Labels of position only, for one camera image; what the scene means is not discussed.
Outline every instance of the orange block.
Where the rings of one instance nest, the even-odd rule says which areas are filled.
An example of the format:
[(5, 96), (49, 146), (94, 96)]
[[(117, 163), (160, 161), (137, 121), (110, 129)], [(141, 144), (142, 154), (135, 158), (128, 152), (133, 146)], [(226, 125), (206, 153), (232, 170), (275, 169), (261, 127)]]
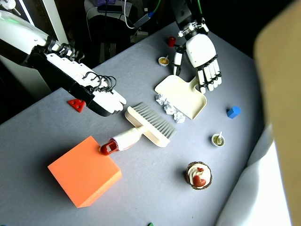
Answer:
[(121, 178), (120, 168), (88, 137), (48, 166), (74, 205), (90, 206)]

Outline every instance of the white frosting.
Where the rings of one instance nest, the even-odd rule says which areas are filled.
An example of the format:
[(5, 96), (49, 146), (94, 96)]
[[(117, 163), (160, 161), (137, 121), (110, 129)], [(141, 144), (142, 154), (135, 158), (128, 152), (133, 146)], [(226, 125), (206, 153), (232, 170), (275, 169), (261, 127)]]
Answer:
[[(200, 172), (200, 171), (198, 171), (198, 168), (203, 168), (204, 171)], [(193, 185), (193, 178), (196, 175), (199, 176), (201, 179), (204, 179), (206, 181), (206, 183), (205, 183), (204, 186), (206, 186), (207, 184), (209, 184), (210, 179), (211, 179), (211, 171), (210, 171), (210, 169), (206, 165), (203, 165), (203, 164), (200, 164), (200, 163), (196, 163), (196, 164), (194, 164), (193, 166), (191, 166), (189, 168), (189, 170), (188, 170), (188, 177), (189, 177), (191, 185)]]

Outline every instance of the brush bristles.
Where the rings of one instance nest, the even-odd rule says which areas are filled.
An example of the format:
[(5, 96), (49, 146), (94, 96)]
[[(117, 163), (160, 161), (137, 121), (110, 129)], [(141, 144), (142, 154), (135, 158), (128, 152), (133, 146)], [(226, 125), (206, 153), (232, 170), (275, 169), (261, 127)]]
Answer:
[(175, 133), (176, 129), (145, 103), (141, 102), (137, 106), (133, 107), (133, 109), (143, 118), (145, 118), (160, 133), (162, 133), (167, 139), (169, 139)]

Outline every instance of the white robotic hand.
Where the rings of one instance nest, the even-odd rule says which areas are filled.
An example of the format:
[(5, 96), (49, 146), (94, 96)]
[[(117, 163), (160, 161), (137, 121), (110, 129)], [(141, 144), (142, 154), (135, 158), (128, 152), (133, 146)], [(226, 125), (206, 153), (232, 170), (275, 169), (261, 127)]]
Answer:
[(220, 68), (217, 63), (215, 47), (206, 34), (196, 33), (196, 29), (203, 28), (208, 31), (205, 22), (198, 25), (197, 22), (189, 23), (179, 32), (179, 36), (186, 35), (187, 42), (180, 46), (174, 57), (174, 75), (181, 72), (182, 54), (186, 51), (192, 66), (198, 69), (199, 89), (201, 93), (213, 91), (222, 83)]

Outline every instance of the red triangle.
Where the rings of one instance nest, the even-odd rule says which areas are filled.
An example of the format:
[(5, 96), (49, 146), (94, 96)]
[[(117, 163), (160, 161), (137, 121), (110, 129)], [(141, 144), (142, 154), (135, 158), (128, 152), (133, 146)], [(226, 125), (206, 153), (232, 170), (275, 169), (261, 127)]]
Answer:
[(74, 100), (69, 100), (68, 104), (70, 104), (78, 112), (81, 112), (85, 106), (85, 101), (74, 99)]

